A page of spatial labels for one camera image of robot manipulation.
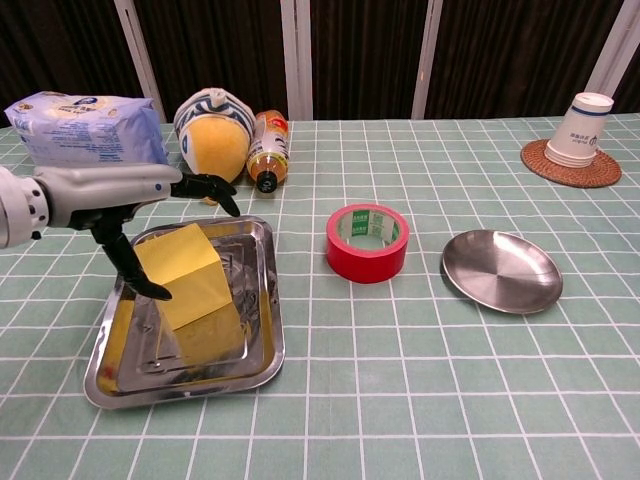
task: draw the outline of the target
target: dark curtain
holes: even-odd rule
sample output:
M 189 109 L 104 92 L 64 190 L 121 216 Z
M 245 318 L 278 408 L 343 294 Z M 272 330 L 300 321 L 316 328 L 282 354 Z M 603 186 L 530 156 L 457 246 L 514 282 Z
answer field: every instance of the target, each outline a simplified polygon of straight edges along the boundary
M 563 115 L 623 0 L 446 0 L 425 118 Z
M 426 0 L 312 0 L 314 117 L 409 118 L 426 10 Z
M 640 112 L 640 47 L 636 48 L 627 71 L 613 95 L 614 113 Z
M 167 121 L 198 90 L 220 87 L 254 113 L 287 114 L 278 0 L 136 0 Z
M 41 90 L 142 96 L 113 0 L 0 2 L 0 85 L 2 110 Z

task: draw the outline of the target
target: bottle cap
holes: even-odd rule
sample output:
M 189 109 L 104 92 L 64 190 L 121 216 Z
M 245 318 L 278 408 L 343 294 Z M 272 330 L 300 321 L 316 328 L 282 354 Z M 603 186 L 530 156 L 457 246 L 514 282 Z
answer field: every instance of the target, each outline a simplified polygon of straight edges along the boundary
M 271 193 L 278 187 L 278 177 L 273 172 L 260 172 L 256 178 L 256 185 L 262 193 Z

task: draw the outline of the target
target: bottle label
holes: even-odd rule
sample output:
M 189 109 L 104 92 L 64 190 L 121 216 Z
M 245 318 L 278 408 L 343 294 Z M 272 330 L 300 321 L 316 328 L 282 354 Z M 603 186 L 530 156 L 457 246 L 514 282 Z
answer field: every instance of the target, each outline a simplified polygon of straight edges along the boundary
M 266 156 L 277 160 L 286 168 L 289 165 L 288 140 L 289 126 L 280 113 L 275 110 L 259 113 L 247 168 L 250 170 L 258 160 Z

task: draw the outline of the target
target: stainless steel plate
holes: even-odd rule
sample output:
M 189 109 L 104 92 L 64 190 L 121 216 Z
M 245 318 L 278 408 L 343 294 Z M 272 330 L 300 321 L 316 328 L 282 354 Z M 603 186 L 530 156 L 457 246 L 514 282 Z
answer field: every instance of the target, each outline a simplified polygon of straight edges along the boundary
M 553 260 L 508 233 L 472 230 L 457 235 L 444 248 L 442 266 L 460 291 L 502 312 L 539 312 L 562 293 L 562 276 Z

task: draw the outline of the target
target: tape roll label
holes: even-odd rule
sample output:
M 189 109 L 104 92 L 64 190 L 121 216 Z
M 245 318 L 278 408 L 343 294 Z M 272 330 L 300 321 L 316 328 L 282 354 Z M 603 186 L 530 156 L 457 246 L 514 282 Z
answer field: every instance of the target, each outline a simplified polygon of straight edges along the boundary
M 368 235 L 388 246 L 397 240 L 399 233 L 400 226 L 391 216 L 373 210 L 354 210 L 338 222 L 338 234 L 345 242 L 349 237 Z

